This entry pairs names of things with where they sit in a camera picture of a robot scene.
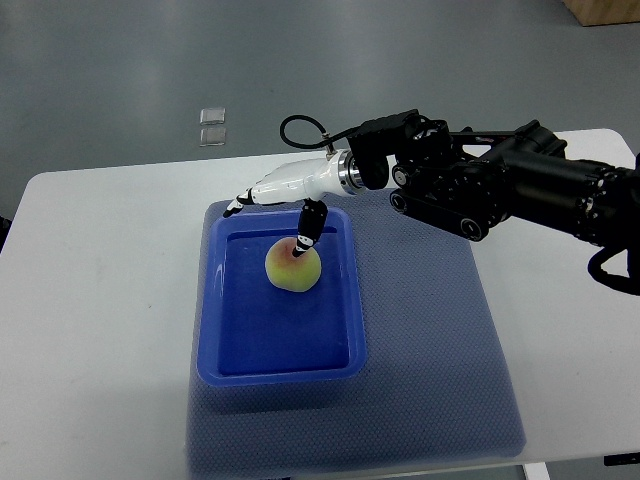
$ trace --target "robotic arm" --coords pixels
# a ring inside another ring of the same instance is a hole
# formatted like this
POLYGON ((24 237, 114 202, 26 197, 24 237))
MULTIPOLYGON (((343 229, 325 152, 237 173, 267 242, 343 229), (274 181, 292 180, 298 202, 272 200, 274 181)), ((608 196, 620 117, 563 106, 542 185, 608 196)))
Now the robotic arm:
POLYGON ((449 132, 447 123, 417 110, 369 120, 329 136, 317 121, 296 115, 280 127, 283 140, 298 148, 327 149, 326 158, 283 165, 234 200, 224 216, 247 204, 304 200, 295 256, 318 241, 327 209, 325 193, 355 195, 384 188, 388 156, 395 156, 393 208, 472 241, 510 216, 560 230, 603 247, 589 262, 598 282, 640 295, 640 169, 616 168, 591 160, 566 160, 566 142, 537 121, 511 132, 449 132), (314 123, 323 134, 316 144, 286 137, 293 120, 314 123), (335 151, 338 138, 349 150, 335 151), (479 157, 464 145, 486 145, 479 157), (611 275, 604 262, 627 251, 628 277, 611 275))

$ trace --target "gray floor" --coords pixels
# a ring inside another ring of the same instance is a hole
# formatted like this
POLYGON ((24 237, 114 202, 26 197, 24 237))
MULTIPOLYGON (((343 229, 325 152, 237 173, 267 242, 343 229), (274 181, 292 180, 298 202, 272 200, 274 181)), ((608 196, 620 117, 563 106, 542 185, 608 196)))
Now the gray floor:
MULTIPOLYGON (((0 0, 0 215, 44 171, 292 151, 278 127, 294 113, 333 132, 410 108, 454 130, 538 118, 638 152, 639 47, 640 24, 583 28, 560 0, 0 0), (201 148, 210 106, 227 108, 227 144, 201 148)), ((549 470, 640 476, 601 465, 549 470)))

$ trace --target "white table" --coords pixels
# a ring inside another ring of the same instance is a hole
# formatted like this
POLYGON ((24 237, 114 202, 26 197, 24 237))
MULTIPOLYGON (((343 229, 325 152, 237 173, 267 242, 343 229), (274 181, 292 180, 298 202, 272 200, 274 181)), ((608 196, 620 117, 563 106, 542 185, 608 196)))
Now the white table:
MULTIPOLYGON (((615 132, 559 136, 569 158, 633 166, 615 132)), ((186 478, 204 213, 315 155, 31 180, 0 255, 0 478, 186 478)), ((527 436, 505 464, 640 450, 640 299, 591 280, 596 247, 519 219, 473 251, 527 436)))

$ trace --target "blue container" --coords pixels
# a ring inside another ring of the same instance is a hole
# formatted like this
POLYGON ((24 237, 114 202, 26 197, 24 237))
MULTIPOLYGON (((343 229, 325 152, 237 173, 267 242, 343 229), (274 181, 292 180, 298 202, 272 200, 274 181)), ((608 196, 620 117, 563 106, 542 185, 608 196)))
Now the blue container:
POLYGON ((197 354, 198 374, 219 386, 348 378, 367 352, 351 221, 330 208, 315 248, 318 283, 304 293, 274 287, 271 246, 295 237, 299 211, 244 213, 211 227, 197 354))

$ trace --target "cardboard box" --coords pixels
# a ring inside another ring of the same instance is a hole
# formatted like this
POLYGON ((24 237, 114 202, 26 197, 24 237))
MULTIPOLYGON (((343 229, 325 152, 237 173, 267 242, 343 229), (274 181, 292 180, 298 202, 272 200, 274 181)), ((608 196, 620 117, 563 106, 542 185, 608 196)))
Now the cardboard box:
POLYGON ((563 0, 583 26, 640 22, 640 0, 563 0))

